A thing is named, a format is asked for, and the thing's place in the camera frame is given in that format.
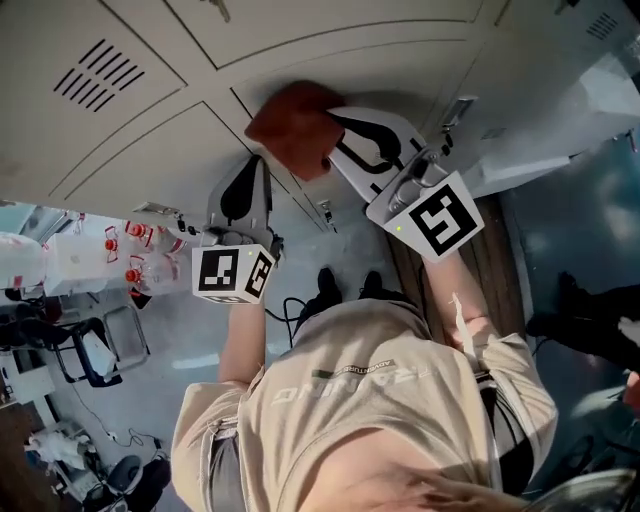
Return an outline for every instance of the vent grille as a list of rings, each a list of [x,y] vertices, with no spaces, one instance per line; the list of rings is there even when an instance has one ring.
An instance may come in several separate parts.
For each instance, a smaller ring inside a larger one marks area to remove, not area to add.
[[[144,71],[102,39],[67,71],[53,92],[98,112],[142,75]]]
[[[617,26],[618,22],[606,12],[603,12],[591,25],[589,25],[587,28],[587,34],[599,39],[600,41],[604,41]]]

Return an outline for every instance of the black shoe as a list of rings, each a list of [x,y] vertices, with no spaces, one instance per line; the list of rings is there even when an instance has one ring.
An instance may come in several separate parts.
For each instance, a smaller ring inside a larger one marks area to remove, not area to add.
[[[382,276],[380,275],[380,272],[372,270],[367,274],[360,292],[370,294],[371,292],[380,290],[382,290]]]
[[[324,267],[318,272],[318,290],[321,294],[340,295],[340,288],[336,284],[336,278],[329,267]]]

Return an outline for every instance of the water bottle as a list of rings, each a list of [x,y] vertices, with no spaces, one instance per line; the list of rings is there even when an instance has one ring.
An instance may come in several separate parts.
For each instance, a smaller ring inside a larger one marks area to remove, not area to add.
[[[176,238],[162,226],[125,221],[124,232],[145,252],[173,254],[180,251],[186,244],[184,240]]]
[[[131,256],[125,279],[145,295],[164,295],[191,287],[189,260],[180,254],[152,252]]]

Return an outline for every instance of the plastic bottle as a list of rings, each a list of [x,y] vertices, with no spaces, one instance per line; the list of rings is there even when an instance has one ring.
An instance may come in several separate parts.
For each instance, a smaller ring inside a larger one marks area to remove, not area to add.
[[[178,254],[149,253],[131,256],[125,279],[145,295],[184,291],[191,286],[189,260]]]
[[[0,289],[37,286],[44,280],[46,254],[26,236],[0,233]]]
[[[124,232],[147,252],[176,253],[186,244],[184,240],[176,238],[162,226],[125,221]]]
[[[148,224],[135,224],[122,221],[120,225],[109,226],[104,230],[107,239],[104,248],[107,251],[107,263],[123,265],[123,271],[134,254],[160,252],[175,254],[185,245],[184,240],[175,237],[166,228]]]

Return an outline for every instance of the cabinet door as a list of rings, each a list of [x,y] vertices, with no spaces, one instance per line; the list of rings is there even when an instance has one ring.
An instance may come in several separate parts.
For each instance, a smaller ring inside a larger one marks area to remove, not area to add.
[[[0,7],[0,189],[47,203],[120,127],[185,85],[99,2]]]
[[[247,80],[234,91],[255,115],[286,84],[312,80],[344,95],[349,105],[399,114],[419,129],[458,87],[472,61],[473,48],[467,41],[417,41],[344,51]],[[337,222],[347,210],[363,206],[335,171],[301,184],[312,203],[331,201]]]
[[[213,111],[198,103],[119,153],[73,192],[67,203],[79,211],[171,225],[172,217],[133,213],[145,202],[157,203],[180,210],[198,227],[206,220],[213,188],[248,157],[247,149]],[[287,192],[277,183],[274,186],[274,229],[317,230]]]
[[[394,21],[472,22],[483,0],[169,0],[218,67],[315,34]]]

